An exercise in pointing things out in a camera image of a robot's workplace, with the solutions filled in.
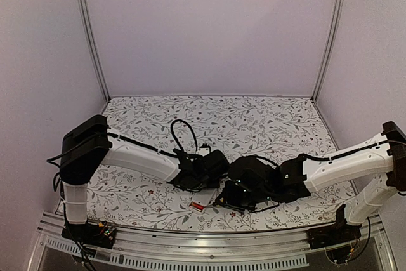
white wall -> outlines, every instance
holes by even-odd
[[[113,96],[310,96],[334,0],[88,3]]]
[[[51,211],[62,136],[103,105],[77,0],[0,0],[0,269],[22,270]]]
[[[386,121],[406,131],[405,64],[406,0],[344,0],[319,101],[341,148],[375,135]],[[406,199],[395,196],[381,218],[403,270]]]

floral patterned surface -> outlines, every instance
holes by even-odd
[[[176,146],[170,123],[184,119],[193,126],[199,145],[208,143],[220,149],[230,162],[250,154],[282,162],[300,152],[322,155],[334,151],[325,126],[307,98],[114,98],[104,114],[109,125],[123,135],[168,151]],[[185,149],[194,152],[187,128],[179,124],[176,131]],[[350,182],[344,182],[262,213],[241,214],[208,207],[198,215],[187,209],[192,193],[136,171],[100,166],[88,187],[88,216],[167,230],[269,230],[332,221],[336,208],[353,195]]]

perforated rail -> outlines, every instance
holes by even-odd
[[[80,256],[79,248],[70,241],[48,237],[47,246],[64,253]],[[95,261],[109,263],[121,267],[137,270],[156,271],[262,271],[262,270],[292,270],[308,266],[305,255],[291,256],[275,260],[252,262],[201,262],[180,263],[177,261],[164,261],[158,259],[144,259],[128,254],[111,253],[109,258]]]

white arm segment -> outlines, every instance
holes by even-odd
[[[111,132],[119,135],[114,129]],[[141,173],[153,175],[164,181],[171,181],[180,172],[177,158],[160,155],[152,150],[125,142],[120,138],[108,137],[113,147],[102,160],[104,165],[121,166]]]
[[[112,130],[112,132],[117,135],[120,134],[116,130]],[[109,136],[108,140],[113,146],[101,162],[104,165],[121,166],[153,175],[167,182],[175,178],[180,172],[177,158],[160,155],[119,138]],[[86,209],[88,184],[70,185],[65,182],[62,183],[68,222],[74,225],[86,223],[88,219]]]
[[[357,196],[345,202],[345,218],[349,225],[361,225],[398,190],[386,185],[385,174],[375,176]]]
[[[332,157],[370,144],[378,144],[379,142],[386,140],[386,136],[378,134],[361,144],[339,150],[323,157]],[[380,146],[361,150],[352,155],[331,162],[318,162],[307,159],[303,162],[303,174],[307,175],[304,185],[309,192],[313,193],[335,183],[359,178],[369,174],[388,173],[393,171],[393,158],[387,153],[389,148],[389,144],[384,143]]]

leaf pattern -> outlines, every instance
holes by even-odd
[[[220,149],[230,162],[242,155],[257,154],[280,163],[300,152],[322,155],[334,150],[325,126],[307,98],[114,98],[104,114],[109,125],[123,135],[166,150],[176,147],[170,123],[184,119],[195,130],[199,145],[207,143]],[[194,152],[193,139],[186,127],[177,125],[176,135],[187,151]],[[337,207],[353,195],[351,184],[344,182],[262,213],[241,214],[209,206],[204,214],[198,215],[187,208],[191,193],[153,176],[100,166],[88,187],[88,216],[119,225],[166,230],[273,230],[332,221]]]

